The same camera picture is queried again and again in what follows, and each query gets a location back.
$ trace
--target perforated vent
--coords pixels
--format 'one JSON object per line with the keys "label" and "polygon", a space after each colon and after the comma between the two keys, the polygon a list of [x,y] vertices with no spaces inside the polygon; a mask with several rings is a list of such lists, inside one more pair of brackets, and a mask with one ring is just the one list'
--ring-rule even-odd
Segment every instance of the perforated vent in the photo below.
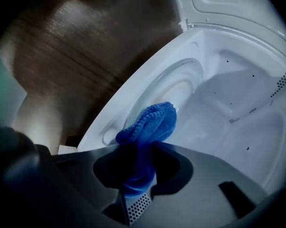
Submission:
{"label": "perforated vent", "polygon": [[286,73],[277,82],[277,90],[271,95],[271,97],[273,98],[274,96],[276,96],[276,94],[278,94],[285,86],[286,86]]}
{"label": "perforated vent", "polygon": [[255,111],[255,110],[256,110],[256,108],[254,108],[253,110],[251,110],[250,113],[252,113],[252,112]]}
{"label": "perforated vent", "polygon": [[140,218],[152,200],[146,194],[143,194],[138,199],[132,199],[131,201],[132,202],[130,202],[129,199],[126,202],[130,225],[132,225],[136,220],[138,220],[138,218]]}

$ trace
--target washing machine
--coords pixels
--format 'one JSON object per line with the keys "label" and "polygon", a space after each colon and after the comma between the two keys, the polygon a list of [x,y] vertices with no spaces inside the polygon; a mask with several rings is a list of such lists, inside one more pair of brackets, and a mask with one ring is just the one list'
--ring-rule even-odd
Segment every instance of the washing machine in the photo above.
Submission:
{"label": "washing machine", "polygon": [[143,109],[168,101],[177,123],[166,143],[275,193],[286,185],[286,25],[269,0],[175,1],[184,32],[123,84],[78,151],[113,144]]}

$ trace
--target blue microfiber cloth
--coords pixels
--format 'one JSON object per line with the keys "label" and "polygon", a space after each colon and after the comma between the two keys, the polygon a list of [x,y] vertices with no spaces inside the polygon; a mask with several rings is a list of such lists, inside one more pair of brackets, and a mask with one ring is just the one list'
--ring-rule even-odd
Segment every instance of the blue microfiber cloth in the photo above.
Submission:
{"label": "blue microfiber cloth", "polygon": [[150,187],[155,176],[150,144],[167,139],[175,129],[176,121],[176,109],[171,103],[154,104],[143,110],[132,126],[117,134],[115,139],[121,147],[133,144],[137,148],[133,173],[124,183],[125,197],[138,197]]}

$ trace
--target washing machine drum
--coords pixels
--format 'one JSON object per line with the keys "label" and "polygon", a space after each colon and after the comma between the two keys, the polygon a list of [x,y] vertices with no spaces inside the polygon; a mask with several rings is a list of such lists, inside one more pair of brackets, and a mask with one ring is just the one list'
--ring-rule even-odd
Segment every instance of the washing machine drum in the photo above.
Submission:
{"label": "washing machine drum", "polygon": [[176,2],[184,32],[125,82],[78,150],[114,143],[144,108],[169,101],[177,124],[167,143],[276,193],[286,186],[286,26],[268,0]]}

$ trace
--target wooden floor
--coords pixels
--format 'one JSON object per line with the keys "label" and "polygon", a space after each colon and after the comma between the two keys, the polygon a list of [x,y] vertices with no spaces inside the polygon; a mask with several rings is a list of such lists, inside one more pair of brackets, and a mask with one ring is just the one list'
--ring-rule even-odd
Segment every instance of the wooden floor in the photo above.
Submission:
{"label": "wooden floor", "polygon": [[0,42],[4,63],[28,92],[14,128],[57,153],[181,33],[179,21],[173,0],[36,1]]}

